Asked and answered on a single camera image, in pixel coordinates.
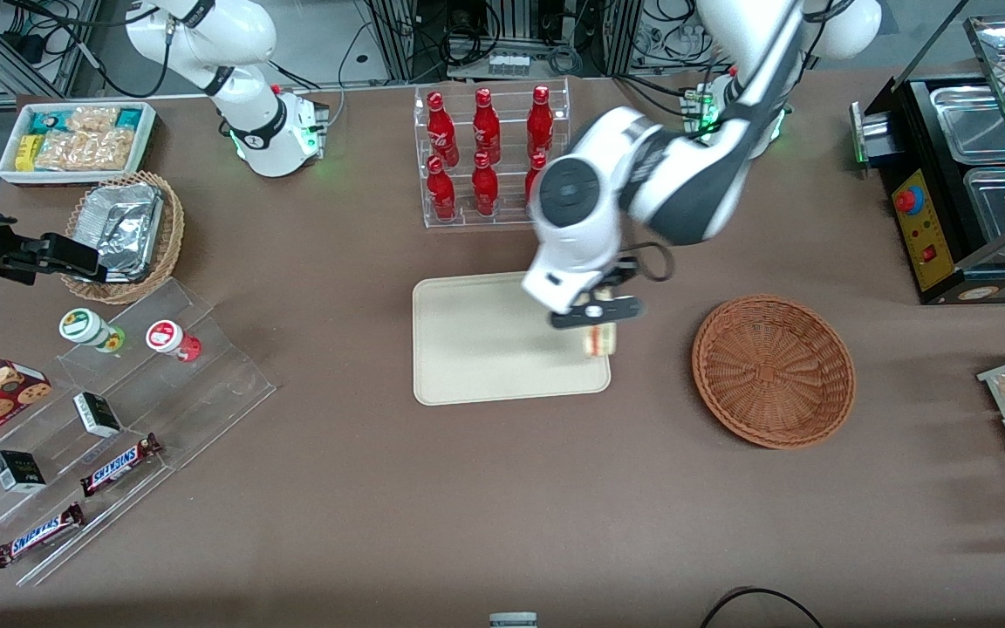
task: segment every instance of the brown woven basket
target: brown woven basket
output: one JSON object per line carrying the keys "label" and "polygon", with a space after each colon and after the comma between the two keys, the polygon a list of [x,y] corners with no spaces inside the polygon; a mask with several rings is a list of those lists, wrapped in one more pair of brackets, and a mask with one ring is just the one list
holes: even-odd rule
{"label": "brown woven basket", "polygon": [[[119,176],[111,182],[100,183],[104,186],[129,186],[131,183],[150,183],[157,186],[165,194],[165,204],[162,208],[161,225],[157,227],[157,243],[153,253],[153,262],[150,274],[147,278],[137,283],[88,283],[75,281],[66,275],[61,275],[64,285],[68,286],[72,294],[89,300],[107,302],[109,305],[127,305],[128,302],[135,302],[147,294],[152,293],[173,274],[173,267],[176,266],[176,258],[181,253],[181,238],[184,236],[184,208],[181,207],[181,199],[173,194],[173,188],[169,186],[160,176],[153,175],[152,172],[136,172],[134,175]],[[80,217],[80,209],[83,207],[83,199],[76,203],[76,211],[72,211],[68,218],[68,226],[64,228],[64,234],[71,237],[72,231],[76,230],[76,220]]]}
{"label": "brown woven basket", "polygon": [[709,315],[692,343],[692,377],[722,424],[774,449],[816,445],[848,418],[855,369],[813,310],[752,294]]}

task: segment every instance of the small black box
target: small black box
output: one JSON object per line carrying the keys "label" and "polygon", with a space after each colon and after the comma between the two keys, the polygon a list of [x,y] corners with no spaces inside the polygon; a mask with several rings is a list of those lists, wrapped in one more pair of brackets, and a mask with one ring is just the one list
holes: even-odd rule
{"label": "small black box", "polygon": [[107,399],[99,397],[95,393],[79,393],[72,398],[76,404],[76,413],[83,421],[83,429],[95,436],[111,438],[119,434],[123,426],[119,425],[119,419],[115,411],[112,411]]}
{"label": "small black box", "polygon": [[44,487],[41,469],[36,468],[36,460],[31,453],[0,452],[0,484],[13,492],[38,492]]}

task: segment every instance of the red bottle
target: red bottle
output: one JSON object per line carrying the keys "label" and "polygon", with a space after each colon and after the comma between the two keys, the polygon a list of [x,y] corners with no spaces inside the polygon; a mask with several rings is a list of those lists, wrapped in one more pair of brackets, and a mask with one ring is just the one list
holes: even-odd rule
{"label": "red bottle", "polygon": [[538,152],[530,159],[530,172],[526,174],[526,206],[530,207],[530,191],[534,190],[534,179],[538,178],[538,173],[546,167],[546,154]]}
{"label": "red bottle", "polygon": [[479,151],[475,154],[475,171],[471,173],[471,187],[475,190],[475,211],[490,218],[498,207],[499,179],[491,168],[490,156]]}
{"label": "red bottle", "polygon": [[550,155],[553,148],[553,110],[550,109],[550,88],[545,84],[534,87],[534,107],[526,119],[526,132],[530,142],[526,151],[533,159],[536,154]]}
{"label": "red bottle", "polygon": [[444,172],[444,163],[438,156],[429,156],[426,165],[429,168],[426,187],[429,188],[429,202],[432,203],[436,220],[451,222],[455,218],[455,189],[452,187],[452,179]]}
{"label": "red bottle", "polygon": [[502,159],[502,138],[499,136],[499,115],[491,107],[491,90],[475,89],[475,118],[471,120],[475,132],[475,150],[483,151],[491,163]]}
{"label": "red bottle", "polygon": [[444,96],[439,91],[430,91],[426,102],[429,102],[429,143],[433,153],[444,160],[444,166],[454,168],[459,163],[459,149],[455,148],[452,117],[444,111]]}

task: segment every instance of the clear acrylic bottle rack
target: clear acrylic bottle rack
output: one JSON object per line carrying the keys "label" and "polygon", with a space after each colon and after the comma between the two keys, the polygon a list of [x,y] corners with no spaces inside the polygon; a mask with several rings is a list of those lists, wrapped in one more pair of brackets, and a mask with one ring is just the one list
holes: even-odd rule
{"label": "clear acrylic bottle rack", "polygon": [[[23,554],[0,570],[0,578],[39,584],[274,392],[208,313],[206,302],[171,278],[112,320],[127,333],[119,353],[76,346],[44,367],[52,393],[0,428],[0,449],[32,453],[47,485],[31,495],[6,492],[0,485],[0,545],[58,515],[72,501],[79,501],[87,524]],[[199,358],[179,362],[145,345],[145,331],[162,319],[200,339]],[[83,390],[108,399],[122,432],[107,439],[84,432],[72,405],[72,397]],[[155,433],[162,452],[84,498],[80,478],[148,433]]]}
{"label": "clear acrylic bottle rack", "polygon": [[[499,179],[499,206],[492,217],[479,215],[474,207],[471,188],[471,173],[475,167],[475,141],[471,132],[471,120],[475,116],[474,87],[462,82],[446,82],[434,86],[422,86],[413,94],[413,136],[418,149],[418,176],[421,180],[421,207],[424,222],[428,228],[490,227],[493,225],[520,225],[530,222],[526,212],[526,174],[530,172],[530,156],[526,152],[526,119],[534,103],[534,87],[546,84],[550,88],[550,109],[553,111],[553,149],[548,158],[562,156],[569,146],[572,128],[570,119],[569,79],[555,80],[507,80],[507,82],[482,82],[474,87],[491,90],[491,102],[499,115],[499,130],[502,135],[502,159],[494,164],[494,172]],[[444,96],[444,109],[455,124],[455,146],[459,149],[459,163],[447,169],[455,187],[455,219],[441,222],[436,219],[429,202],[426,179],[429,171],[426,160],[432,154],[429,143],[429,108],[426,95],[439,91]]]}

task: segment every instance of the brown tablecloth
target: brown tablecloth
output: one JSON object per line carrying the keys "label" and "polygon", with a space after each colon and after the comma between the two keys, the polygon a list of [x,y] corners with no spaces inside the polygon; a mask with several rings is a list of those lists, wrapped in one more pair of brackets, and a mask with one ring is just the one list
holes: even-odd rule
{"label": "brown tablecloth", "polygon": [[[439,408],[412,393],[414,283],[524,269],[536,240],[423,229],[412,89],[350,92],[328,159],[280,180],[235,158],[208,99],[156,100],[149,167],[188,215],[176,275],[281,388],[43,585],[0,587],[0,625],[683,627],[738,585],[835,627],[1005,625],[1005,433],[974,378],[1005,362],[1005,306],[917,305],[880,184],[846,166],[846,107],[887,74],[805,77],[729,229],[679,249],[673,281],[631,283],[649,313],[619,328],[605,393]],[[627,102],[572,86],[576,125]],[[60,230],[79,194],[4,184],[0,211]],[[758,291],[848,343],[857,401],[824,445],[745,444],[690,383],[698,323]],[[56,278],[0,281],[0,357],[62,353],[75,305]],[[733,607],[715,625],[801,621]]]}

